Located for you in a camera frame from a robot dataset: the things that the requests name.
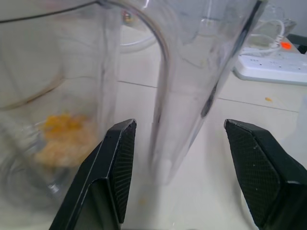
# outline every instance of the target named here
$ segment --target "table surface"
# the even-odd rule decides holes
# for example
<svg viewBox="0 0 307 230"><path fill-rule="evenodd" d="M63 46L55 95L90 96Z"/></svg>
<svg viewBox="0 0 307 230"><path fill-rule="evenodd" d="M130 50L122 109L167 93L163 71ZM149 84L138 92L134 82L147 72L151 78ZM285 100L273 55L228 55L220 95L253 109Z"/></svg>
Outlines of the table surface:
<svg viewBox="0 0 307 230"><path fill-rule="evenodd" d="M159 55L157 44L121 55L115 121L137 119L136 165L146 161L148 139L145 137L151 130L154 107L150 105L154 105L155 100ZM242 211L224 120L256 124L281 141L295 130L305 94L307 87L243 81L230 73L171 184L151 185L144 177L146 168L134 168L122 228L253 229Z"/></svg>

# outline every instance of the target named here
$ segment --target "white power strip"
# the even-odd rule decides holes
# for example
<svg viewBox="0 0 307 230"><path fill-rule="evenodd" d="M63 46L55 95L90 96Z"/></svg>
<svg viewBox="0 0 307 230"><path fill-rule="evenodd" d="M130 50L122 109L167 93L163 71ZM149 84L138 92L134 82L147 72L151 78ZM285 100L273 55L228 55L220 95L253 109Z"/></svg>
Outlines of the white power strip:
<svg viewBox="0 0 307 230"><path fill-rule="evenodd" d="M307 85L307 56L288 52L268 57L239 55L234 73L242 80Z"/></svg>

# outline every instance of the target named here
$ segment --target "yellow food residue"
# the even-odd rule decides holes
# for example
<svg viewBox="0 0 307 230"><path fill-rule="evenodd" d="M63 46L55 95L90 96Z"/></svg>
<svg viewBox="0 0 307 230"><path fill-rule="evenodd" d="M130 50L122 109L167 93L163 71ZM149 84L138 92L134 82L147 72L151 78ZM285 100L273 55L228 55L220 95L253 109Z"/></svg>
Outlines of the yellow food residue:
<svg viewBox="0 0 307 230"><path fill-rule="evenodd" d="M273 102L273 100L269 97L266 97L265 100L268 101L268 102Z"/></svg>
<svg viewBox="0 0 307 230"><path fill-rule="evenodd" d="M83 115L49 116L41 130L46 145L35 155L35 160L47 166L78 166L97 144L95 126Z"/></svg>

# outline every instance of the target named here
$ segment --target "white table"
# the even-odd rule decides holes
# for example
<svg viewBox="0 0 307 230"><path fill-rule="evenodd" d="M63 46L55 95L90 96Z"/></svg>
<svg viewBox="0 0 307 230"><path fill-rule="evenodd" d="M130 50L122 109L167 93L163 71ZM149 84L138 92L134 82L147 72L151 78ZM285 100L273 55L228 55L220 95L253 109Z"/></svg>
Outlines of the white table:
<svg viewBox="0 0 307 230"><path fill-rule="evenodd" d="M144 164L159 64L157 44L121 56L116 122L136 118L136 164ZM150 185L135 168L123 229L249 230L223 127L225 119L256 124L280 141L295 129L307 87L243 81L232 73L178 173L168 186Z"/></svg>

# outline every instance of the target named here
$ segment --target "power strip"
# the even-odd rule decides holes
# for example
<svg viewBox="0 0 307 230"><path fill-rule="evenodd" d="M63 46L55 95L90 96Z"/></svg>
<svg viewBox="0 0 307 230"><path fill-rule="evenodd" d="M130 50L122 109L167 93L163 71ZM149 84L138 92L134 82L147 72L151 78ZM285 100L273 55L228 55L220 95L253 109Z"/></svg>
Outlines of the power strip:
<svg viewBox="0 0 307 230"><path fill-rule="evenodd" d="M234 73L242 80L307 86L307 56L288 52L268 57L239 55Z"/></svg>

